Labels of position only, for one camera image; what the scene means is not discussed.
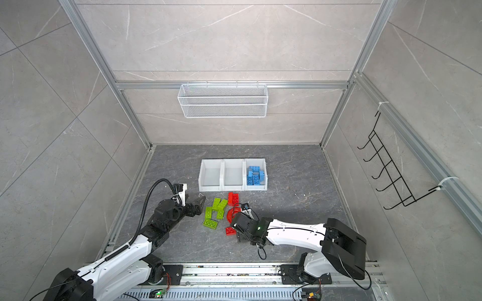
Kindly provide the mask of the white right storage bin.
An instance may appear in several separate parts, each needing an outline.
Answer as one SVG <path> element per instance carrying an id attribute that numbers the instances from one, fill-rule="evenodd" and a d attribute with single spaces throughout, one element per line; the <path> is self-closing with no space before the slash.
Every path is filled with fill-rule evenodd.
<path id="1" fill-rule="evenodd" d="M 244 159 L 242 179 L 245 191 L 267 191 L 266 160 L 262 158 Z"/>

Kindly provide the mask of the red arch lego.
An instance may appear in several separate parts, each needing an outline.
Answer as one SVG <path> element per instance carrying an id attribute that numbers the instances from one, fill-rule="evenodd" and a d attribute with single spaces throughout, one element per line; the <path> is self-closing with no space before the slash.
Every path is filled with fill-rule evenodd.
<path id="1" fill-rule="evenodd" d="M 237 213 L 240 213 L 242 210 L 241 208 L 239 207 L 233 207 L 231 209 L 228 210 L 228 213 L 227 213 L 227 221 L 229 223 L 232 223 L 232 220 L 233 220 L 233 217 L 237 214 Z"/>

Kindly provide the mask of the green lego brick bottom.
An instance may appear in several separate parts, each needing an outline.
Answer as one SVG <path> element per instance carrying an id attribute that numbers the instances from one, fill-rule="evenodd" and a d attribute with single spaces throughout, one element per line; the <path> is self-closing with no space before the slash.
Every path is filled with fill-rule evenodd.
<path id="1" fill-rule="evenodd" d="M 218 222 L 214 221 L 212 219 L 204 219 L 203 226 L 205 226 L 209 229 L 215 230 L 215 229 L 217 229 Z"/>

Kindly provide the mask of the white left storage bin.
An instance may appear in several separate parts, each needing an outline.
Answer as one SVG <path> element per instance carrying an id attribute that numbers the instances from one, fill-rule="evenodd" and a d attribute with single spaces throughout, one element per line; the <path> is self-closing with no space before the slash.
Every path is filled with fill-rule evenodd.
<path id="1" fill-rule="evenodd" d="M 217 192 L 222 190 L 222 159 L 202 159 L 198 177 L 200 192 Z"/>

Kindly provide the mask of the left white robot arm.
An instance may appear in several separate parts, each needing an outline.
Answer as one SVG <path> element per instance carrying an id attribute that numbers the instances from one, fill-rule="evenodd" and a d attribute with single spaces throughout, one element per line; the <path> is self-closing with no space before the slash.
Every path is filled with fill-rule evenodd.
<path id="1" fill-rule="evenodd" d="M 158 283 L 166 272 L 153 252 L 169 238 L 185 216 L 203 214 L 206 197 L 184 206 L 172 199 L 159 202 L 134 240 L 78 270 L 66 268 L 53 280 L 44 300 L 115 300 L 144 282 Z"/>

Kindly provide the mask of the green lego brick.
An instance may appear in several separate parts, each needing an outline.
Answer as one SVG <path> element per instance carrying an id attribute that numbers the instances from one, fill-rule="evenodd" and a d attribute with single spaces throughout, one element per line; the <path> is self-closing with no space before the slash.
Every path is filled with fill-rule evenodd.
<path id="1" fill-rule="evenodd" d="M 205 208 L 205 219 L 212 219 L 212 207 L 211 206 L 207 206 Z"/>
<path id="2" fill-rule="evenodd" d="M 214 202 L 213 202 L 213 205 L 212 205 L 212 209 L 217 211 L 218 210 L 218 206 L 219 204 L 221 203 L 221 199 L 220 198 L 215 198 L 214 199 Z"/>
<path id="3" fill-rule="evenodd" d="M 218 210 L 216 211 L 217 212 L 216 218 L 218 220 L 223 219 L 224 213 L 225 213 L 225 208 L 226 208 L 227 205 L 228 205 L 228 200 L 227 199 L 221 199 L 221 203 L 219 204 Z"/>
<path id="4" fill-rule="evenodd" d="M 218 222 L 214 221 L 212 219 L 204 219 L 203 226 L 205 226 L 209 229 L 215 230 L 215 229 L 217 229 Z"/>

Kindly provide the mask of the white storage bin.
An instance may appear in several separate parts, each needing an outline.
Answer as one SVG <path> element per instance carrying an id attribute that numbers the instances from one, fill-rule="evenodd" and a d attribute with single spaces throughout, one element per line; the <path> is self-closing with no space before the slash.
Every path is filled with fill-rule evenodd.
<path id="1" fill-rule="evenodd" d="M 266 160 L 262 158 L 244 159 L 242 179 L 245 191 L 267 191 Z"/>
<path id="2" fill-rule="evenodd" d="M 244 190 L 244 160 L 224 159 L 223 160 L 223 191 Z"/>
<path id="3" fill-rule="evenodd" d="M 222 159 L 202 159 L 198 177 L 200 192 L 217 192 L 222 190 Z"/>

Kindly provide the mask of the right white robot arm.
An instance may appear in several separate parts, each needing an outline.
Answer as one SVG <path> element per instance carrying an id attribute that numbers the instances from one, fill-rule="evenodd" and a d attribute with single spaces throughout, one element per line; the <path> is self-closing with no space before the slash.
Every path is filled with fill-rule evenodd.
<path id="1" fill-rule="evenodd" d="M 297 266 L 296 274 L 303 282 L 336 272 L 356 282 L 368 274 L 366 239 L 338 219 L 329 218 L 320 224 L 295 224 L 272 218 L 256 220 L 242 211 L 233 216 L 230 226 L 260 250 L 268 243 L 311 250 L 302 254 Z"/>

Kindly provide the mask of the white middle storage bin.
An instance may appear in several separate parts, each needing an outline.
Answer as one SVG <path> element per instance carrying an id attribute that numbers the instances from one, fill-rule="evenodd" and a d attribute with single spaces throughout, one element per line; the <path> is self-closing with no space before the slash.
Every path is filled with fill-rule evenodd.
<path id="1" fill-rule="evenodd" d="M 244 190 L 244 160 L 224 159 L 223 160 L 223 191 Z"/>

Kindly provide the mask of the red double lego brick top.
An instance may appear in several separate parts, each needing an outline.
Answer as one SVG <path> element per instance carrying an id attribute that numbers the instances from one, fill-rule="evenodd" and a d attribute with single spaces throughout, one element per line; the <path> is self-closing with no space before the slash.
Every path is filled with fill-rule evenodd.
<path id="1" fill-rule="evenodd" d="M 237 207 L 238 204 L 239 204 L 238 194 L 230 192 L 228 194 L 228 205 L 233 206 L 233 207 Z"/>

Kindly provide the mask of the metal base rail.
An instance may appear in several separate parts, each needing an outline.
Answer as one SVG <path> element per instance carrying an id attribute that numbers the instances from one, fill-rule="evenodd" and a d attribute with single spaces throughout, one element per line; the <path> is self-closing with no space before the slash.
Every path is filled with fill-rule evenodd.
<path id="1" fill-rule="evenodd" d="M 165 263 L 158 285 L 122 285 L 108 300 L 393 300 L 376 262 L 364 280 L 330 272 L 312 283 L 296 278 L 295 262 Z"/>

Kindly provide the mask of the green lego brick upper right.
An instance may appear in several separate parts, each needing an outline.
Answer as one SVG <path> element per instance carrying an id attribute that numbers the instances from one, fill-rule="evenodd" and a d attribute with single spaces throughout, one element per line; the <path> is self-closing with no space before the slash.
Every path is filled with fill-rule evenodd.
<path id="1" fill-rule="evenodd" d="M 221 203 L 219 204 L 218 210 L 216 211 L 217 212 L 216 218 L 218 220 L 223 219 L 224 213 L 225 213 L 225 208 L 226 208 L 227 205 L 228 205 L 228 200 L 227 199 L 221 199 Z"/>

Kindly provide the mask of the green lego brick upper left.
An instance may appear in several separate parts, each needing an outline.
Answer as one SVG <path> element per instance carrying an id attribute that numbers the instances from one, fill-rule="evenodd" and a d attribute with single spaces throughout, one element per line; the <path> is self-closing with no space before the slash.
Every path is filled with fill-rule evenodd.
<path id="1" fill-rule="evenodd" d="M 219 204 L 221 203 L 221 199 L 220 198 L 215 198 L 214 199 L 214 202 L 213 202 L 213 205 L 212 205 L 212 209 L 217 211 L 218 210 L 218 206 Z"/>

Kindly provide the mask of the red lego brick bottom left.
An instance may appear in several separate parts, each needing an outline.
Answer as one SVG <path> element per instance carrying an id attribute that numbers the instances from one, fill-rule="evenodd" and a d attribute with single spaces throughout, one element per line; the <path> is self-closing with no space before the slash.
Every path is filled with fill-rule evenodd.
<path id="1" fill-rule="evenodd" d="M 235 229 L 233 229 L 232 227 L 227 227 L 225 229 L 225 234 L 227 236 L 232 236 L 232 235 L 236 235 L 237 231 Z"/>

